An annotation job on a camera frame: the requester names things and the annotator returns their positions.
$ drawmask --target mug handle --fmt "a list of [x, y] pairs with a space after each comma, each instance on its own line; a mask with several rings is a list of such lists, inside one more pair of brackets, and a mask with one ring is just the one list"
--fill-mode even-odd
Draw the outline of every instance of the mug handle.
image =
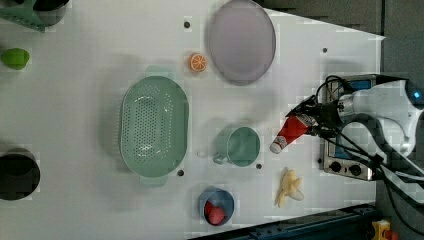
[[217, 164], [224, 164], [227, 161], [227, 157], [221, 156], [221, 154], [217, 153], [213, 157], [213, 161], [214, 163], [217, 163]]

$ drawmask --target oval colander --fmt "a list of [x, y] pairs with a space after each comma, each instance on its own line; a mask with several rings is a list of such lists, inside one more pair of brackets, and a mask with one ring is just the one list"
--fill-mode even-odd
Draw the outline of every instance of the oval colander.
[[162, 186], [187, 149], [189, 105], [180, 86], [161, 67], [133, 85], [122, 105], [120, 149], [143, 183]]

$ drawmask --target green fruit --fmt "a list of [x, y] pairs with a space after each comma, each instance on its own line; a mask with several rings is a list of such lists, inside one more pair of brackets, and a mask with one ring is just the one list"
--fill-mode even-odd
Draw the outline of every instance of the green fruit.
[[1, 60], [6, 66], [21, 70], [29, 61], [29, 53], [20, 48], [12, 48], [3, 52]]

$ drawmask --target orange object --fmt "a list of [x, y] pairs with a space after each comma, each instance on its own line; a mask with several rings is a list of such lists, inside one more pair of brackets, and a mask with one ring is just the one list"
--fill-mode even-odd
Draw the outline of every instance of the orange object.
[[399, 235], [397, 234], [397, 232], [393, 232], [391, 230], [384, 231], [383, 237], [385, 237], [388, 240], [399, 240]]
[[203, 72], [206, 69], [206, 65], [206, 58], [199, 53], [193, 53], [188, 58], [188, 67], [193, 72]]

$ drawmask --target mint green mug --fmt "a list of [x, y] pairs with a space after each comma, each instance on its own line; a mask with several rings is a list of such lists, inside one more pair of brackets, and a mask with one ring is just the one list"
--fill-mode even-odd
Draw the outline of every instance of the mint green mug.
[[251, 128], [224, 128], [216, 139], [218, 153], [213, 161], [217, 164], [229, 162], [238, 167], [252, 164], [259, 155], [260, 140]]

